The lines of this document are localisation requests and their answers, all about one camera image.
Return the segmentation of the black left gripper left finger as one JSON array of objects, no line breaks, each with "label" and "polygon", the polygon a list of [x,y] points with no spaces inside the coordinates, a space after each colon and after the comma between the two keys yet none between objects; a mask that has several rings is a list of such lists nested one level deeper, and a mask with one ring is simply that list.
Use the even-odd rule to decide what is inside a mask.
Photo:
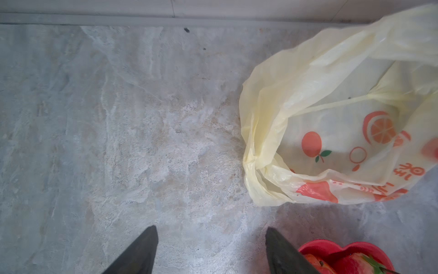
[{"label": "black left gripper left finger", "polygon": [[156,226],[146,228],[102,274],[151,274],[158,243]]}]

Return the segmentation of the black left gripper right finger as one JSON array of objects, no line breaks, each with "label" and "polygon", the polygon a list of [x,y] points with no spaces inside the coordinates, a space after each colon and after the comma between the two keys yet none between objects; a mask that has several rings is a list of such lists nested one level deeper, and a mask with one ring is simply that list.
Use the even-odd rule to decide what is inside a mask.
[{"label": "black left gripper right finger", "polygon": [[265,235],[266,255],[271,274],[319,274],[319,272],[275,228]]}]

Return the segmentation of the red flower-shaped plastic plate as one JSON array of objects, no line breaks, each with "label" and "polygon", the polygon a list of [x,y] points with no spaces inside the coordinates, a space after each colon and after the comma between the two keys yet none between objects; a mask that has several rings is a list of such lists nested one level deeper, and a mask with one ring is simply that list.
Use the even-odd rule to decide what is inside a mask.
[{"label": "red flower-shaped plastic plate", "polygon": [[314,240],[302,245],[298,251],[303,254],[312,254],[325,261],[331,267],[333,264],[352,253],[363,253],[373,257],[377,262],[396,271],[388,256],[376,245],[366,242],[355,242],[344,247],[329,240]]}]

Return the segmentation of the cream plastic fruit-print bag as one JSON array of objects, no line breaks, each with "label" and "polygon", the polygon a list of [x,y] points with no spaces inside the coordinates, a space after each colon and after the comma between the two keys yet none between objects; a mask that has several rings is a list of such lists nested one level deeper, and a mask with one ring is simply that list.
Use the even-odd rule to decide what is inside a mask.
[{"label": "cream plastic fruit-print bag", "polygon": [[259,206],[383,202],[438,164],[438,6],[325,29],[256,66],[239,101]]}]

